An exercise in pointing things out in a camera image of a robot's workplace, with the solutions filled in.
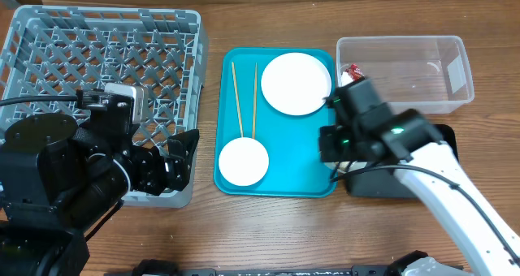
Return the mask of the clear plastic bin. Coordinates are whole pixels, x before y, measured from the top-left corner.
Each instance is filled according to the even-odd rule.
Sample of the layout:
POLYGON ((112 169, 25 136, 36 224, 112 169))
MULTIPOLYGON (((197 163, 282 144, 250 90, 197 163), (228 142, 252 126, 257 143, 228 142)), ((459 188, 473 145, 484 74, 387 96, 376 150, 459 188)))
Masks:
POLYGON ((475 98, 458 36, 342 37, 336 43, 337 78, 353 64, 395 113, 450 114, 475 98))

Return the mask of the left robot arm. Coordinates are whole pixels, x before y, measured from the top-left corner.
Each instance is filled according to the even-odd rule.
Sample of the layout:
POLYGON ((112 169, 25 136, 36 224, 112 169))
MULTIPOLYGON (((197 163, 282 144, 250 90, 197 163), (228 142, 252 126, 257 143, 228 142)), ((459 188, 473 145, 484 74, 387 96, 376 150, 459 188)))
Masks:
POLYGON ((90 257, 88 241, 128 192, 187 187, 197 129, 168 137, 166 156, 107 129, 81 127, 65 114, 8 128, 1 147, 3 275, 78 275, 90 257))

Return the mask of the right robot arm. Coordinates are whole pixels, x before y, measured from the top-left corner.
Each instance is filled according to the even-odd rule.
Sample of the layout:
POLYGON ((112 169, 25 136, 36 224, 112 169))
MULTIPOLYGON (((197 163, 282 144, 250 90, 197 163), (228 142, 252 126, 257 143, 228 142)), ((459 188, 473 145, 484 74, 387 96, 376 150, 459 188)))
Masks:
POLYGON ((437 127, 416 110, 394 114, 362 78, 324 99, 336 124, 321 127, 322 162, 330 180, 387 171, 433 214, 466 258, 473 275, 517 275, 519 236, 462 169, 437 127))

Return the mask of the white napkin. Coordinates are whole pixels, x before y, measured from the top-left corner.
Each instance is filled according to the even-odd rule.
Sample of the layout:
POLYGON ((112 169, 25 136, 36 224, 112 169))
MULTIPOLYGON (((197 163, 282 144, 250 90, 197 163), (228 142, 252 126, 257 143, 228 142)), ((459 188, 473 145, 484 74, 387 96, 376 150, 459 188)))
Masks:
POLYGON ((346 86, 354 82, 353 77, 348 71, 343 71, 340 78, 340 87, 346 86))

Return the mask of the grey metal bowl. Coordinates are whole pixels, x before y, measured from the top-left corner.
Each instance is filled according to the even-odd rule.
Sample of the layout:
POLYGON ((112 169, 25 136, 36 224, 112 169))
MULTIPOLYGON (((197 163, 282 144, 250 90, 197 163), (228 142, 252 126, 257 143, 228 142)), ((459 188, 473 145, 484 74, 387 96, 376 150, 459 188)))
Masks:
POLYGON ((327 162, 326 165, 331 169, 334 170, 337 165, 339 165, 337 171, 341 174, 353 170, 357 170, 360 168, 363 168, 366 163, 365 162, 353 162, 350 164, 349 162, 341 162, 340 164, 338 162, 327 162))

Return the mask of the large white round plate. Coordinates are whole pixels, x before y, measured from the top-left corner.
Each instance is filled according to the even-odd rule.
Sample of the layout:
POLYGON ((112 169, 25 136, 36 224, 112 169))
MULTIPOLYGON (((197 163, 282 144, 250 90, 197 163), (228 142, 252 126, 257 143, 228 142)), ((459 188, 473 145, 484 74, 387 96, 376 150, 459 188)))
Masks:
POLYGON ((287 53, 266 65, 261 90, 266 101, 279 112, 307 115, 324 105, 332 90, 332 78, 316 57, 287 53))

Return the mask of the teal serving tray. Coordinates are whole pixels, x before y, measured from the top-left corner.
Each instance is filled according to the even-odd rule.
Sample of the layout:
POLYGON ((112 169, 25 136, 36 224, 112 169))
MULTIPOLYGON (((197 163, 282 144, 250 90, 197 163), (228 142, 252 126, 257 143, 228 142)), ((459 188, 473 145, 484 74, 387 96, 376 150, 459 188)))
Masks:
POLYGON ((229 195, 322 198, 336 184, 332 170, 320 161, 319 128, 332 125, 335 116, 327 107, 305 116, 283 114, 270 106, 259 93, 257 99, 256 139, 269 155, 265 176, 254 185, 236 186, 220 173, 219 155, 229 141, 240 136, 234 89, 239 91, 244 134, 251 136, 253 117, 254 70, 263 73, 274 58, 294 52, 294 48, 241 47, 223 58, 219 111, 214 150, 214 183, 229 195))

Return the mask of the red snack wrapper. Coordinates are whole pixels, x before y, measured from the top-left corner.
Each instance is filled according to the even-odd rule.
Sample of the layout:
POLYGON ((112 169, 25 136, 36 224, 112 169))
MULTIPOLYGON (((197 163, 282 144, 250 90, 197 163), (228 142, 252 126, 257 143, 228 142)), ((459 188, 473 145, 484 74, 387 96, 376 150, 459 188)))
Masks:
POLYGON ((352 63, 345 72, 348 74, 348 76, 353 81, 363 80, 365 78, 364 74, 362 73, 361 69, 358 67, 357 64, 352 63))

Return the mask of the wooden chopstick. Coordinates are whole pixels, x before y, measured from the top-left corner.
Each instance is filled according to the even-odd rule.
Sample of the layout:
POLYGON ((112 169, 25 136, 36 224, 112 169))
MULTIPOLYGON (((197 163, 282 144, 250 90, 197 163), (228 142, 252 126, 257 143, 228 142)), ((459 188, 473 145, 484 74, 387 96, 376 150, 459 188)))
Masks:
POLYGON ((240 104, 238 84, 237 84, 237 79, 236 79, 236 65, 234 62, 231 62, 231 67, 232 67, 232 79, 233 79, 233 86, 234 86, 234 93, 235 93, 235 100, 236 100, 236 112, 237 112, 237 118, 238 118, 239 129, 240 129, 240 137, 244 137, 243 123, 242 123, 242 116, 241 116, 241 104, 240 104))
POLYGON ((252 138, 256 138, 256 118, 257 118, 257 99, 258 99, 258 64, 255 63, 254 83, 253 83, 253 121, 252 121, 252 138))

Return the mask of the black rectangular tray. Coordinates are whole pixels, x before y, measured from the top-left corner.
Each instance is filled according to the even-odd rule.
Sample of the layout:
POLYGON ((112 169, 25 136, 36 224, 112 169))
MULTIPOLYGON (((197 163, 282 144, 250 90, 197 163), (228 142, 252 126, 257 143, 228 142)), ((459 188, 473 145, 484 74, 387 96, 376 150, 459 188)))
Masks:
POLYGON ((411 199, 417 197, 387 170, 355 175, 344 181, 347 193, 355 197, 411 199))

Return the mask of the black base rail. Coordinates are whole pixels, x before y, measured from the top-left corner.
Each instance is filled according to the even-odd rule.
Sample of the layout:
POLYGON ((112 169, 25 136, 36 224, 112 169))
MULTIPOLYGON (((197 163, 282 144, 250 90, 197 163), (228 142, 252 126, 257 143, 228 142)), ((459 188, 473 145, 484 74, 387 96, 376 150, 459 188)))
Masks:
POLYGON ((174 275, 174 276, 384 276, 384 275, 471 275, 461 265, 444 265, 425 252, 412 252, 390 265, 353 265, 347 268, 295 270, 181 270, 169 261, 143 260, 128 272, 107 273, 110 276, 174 275))

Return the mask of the grey plastic dish rack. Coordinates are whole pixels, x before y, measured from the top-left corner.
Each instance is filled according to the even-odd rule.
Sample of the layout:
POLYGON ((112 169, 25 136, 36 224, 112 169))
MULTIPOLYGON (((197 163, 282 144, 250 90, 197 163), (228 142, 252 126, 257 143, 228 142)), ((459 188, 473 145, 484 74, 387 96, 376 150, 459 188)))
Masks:
POLYGON ((1 52, 1 94, 24 103, 1 110, 1 127, 35 114, 90 113, 63 97, 108 83, 149 92, 149 118, 133 137, 168 151, 167 138, 197 126, 209 38, 194 10, 21 6, 1 52))

